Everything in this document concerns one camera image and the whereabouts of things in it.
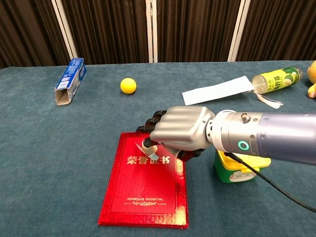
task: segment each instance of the brown curtain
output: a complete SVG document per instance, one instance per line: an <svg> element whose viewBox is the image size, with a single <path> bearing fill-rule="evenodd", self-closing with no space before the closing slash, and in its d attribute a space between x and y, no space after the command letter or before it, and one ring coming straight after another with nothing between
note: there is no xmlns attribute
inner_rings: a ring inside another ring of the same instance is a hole
<svg viewBox="0 0 316 237"><path fill-rule="evenodd" d="M67 65L69 59L50 0L0 1L0 68Z"/></svg>
<svg viewBox="0 0 316 237"><path fill-rule="evenodd" d="M236 61L315 60L316 0L252 0Z"/></svg>
<svg viewBox="0 0 316 237"><path fill-rule="evenodd" d="M148 62L145 0L66 0L63 5L86 64Z"/></svg>
<svg viewBox="0 0 316 237"><path fill-rule="evenodd" d="M239 0L157 0L158 61L227 61Z"/></svg>

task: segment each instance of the gray robotic hand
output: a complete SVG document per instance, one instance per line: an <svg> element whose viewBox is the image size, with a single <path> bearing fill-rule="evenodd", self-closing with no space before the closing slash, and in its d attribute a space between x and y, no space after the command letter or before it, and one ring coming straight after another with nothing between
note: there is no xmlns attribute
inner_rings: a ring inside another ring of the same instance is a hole
<svg viewBox="0 0 316 237"><path fill-rule="evenodd" d="M228 153L316 165L316 114L240 113L215 115L207 107L158 111L138 132L150 136L142 150L156 159L156 145L188 161L213 145Z"/></svg>

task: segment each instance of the red book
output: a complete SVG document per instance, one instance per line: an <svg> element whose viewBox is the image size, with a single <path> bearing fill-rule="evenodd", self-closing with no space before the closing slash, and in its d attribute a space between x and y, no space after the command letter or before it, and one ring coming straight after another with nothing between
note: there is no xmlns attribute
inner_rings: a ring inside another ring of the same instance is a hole
<svg viewBox="0 0 316 237"><path fill-rule="evenodd" d="M160 145L150 160L135 145L146 137L121 134L98 224L187 229L184 163Z"/></svg>

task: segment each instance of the green indicator light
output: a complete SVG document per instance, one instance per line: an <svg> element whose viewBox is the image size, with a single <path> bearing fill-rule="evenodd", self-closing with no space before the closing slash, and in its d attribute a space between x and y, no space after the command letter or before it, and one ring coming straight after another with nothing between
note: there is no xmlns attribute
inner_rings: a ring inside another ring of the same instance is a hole
<svg viewBox="0 0 316 237"><path fill-rule="evenodd" d="M238 142L238 147L244 151L247 151L249 149L249 144L245 141Z"/></svg>

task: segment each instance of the white paper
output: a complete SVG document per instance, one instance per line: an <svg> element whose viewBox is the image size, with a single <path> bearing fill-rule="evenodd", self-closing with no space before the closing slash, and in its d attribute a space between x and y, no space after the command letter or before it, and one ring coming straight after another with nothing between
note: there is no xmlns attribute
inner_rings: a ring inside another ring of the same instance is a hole
<svg viewBox="0 0 316 237"><path fill-rule="evenodd" d="M185 105L193 105L209 100L215 100L242 92L254 90L246 76L226 81L221 84L197 88L182 92Z"/></svg>

